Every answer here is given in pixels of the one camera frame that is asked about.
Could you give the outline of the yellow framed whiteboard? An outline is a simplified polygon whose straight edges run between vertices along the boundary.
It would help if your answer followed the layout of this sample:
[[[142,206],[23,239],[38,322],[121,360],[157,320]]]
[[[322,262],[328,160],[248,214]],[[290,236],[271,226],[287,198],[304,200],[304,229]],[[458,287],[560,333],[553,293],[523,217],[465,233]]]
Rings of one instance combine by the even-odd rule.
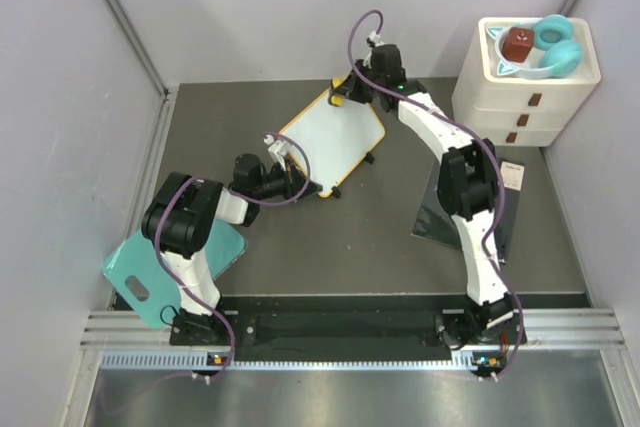
[[[334,106],[324,91],[280,133],[296,143],[291,159],[322,187],[318,195],[328,198],[372,154],[386,130],[371,105],[344,100]]]

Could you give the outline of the yellow black whiteboard eraser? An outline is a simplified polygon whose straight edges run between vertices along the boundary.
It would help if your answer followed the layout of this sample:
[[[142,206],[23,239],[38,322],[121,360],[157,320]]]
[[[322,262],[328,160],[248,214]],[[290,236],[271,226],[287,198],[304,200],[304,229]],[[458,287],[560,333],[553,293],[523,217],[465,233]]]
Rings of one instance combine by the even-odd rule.
[[[334,107],[343,105],[344,97],[341,94],[341,86],[345,81],[345,77],[334,77],[330,81],[328,102]]]

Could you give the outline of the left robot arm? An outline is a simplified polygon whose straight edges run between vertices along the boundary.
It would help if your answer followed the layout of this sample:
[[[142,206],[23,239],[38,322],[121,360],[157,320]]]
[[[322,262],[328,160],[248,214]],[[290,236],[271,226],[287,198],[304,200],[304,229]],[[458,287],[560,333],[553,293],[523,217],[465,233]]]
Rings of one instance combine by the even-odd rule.
[[[235,159],[227,188],[213,180],[171,173],[147,208],[141,232],[152,242],[161,267],[180,291],[180,308],[195,314],[192,331],[205,343],[226,334],[225,317],[214,311],[221,294],[214,284],[206,244],[214,222],[251,226],[262,206],[287,205],[322,191],[290,159],[267,169],[255,154]]]

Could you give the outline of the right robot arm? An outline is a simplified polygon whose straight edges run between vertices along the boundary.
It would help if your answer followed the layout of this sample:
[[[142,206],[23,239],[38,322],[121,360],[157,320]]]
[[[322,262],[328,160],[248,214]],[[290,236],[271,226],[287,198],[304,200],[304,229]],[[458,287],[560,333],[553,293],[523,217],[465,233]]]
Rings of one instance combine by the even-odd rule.
[[[367,57],[352,62],[349,76],[331,94],[360,103],[377,99],[436,157],[437,198],[457,228],[466,265],[467,331],[478,342],[490,342],[514,315],[494,236],[503,207],[493,144],[447,117],[419,81],[407,78],[396,45],[367,44]]]

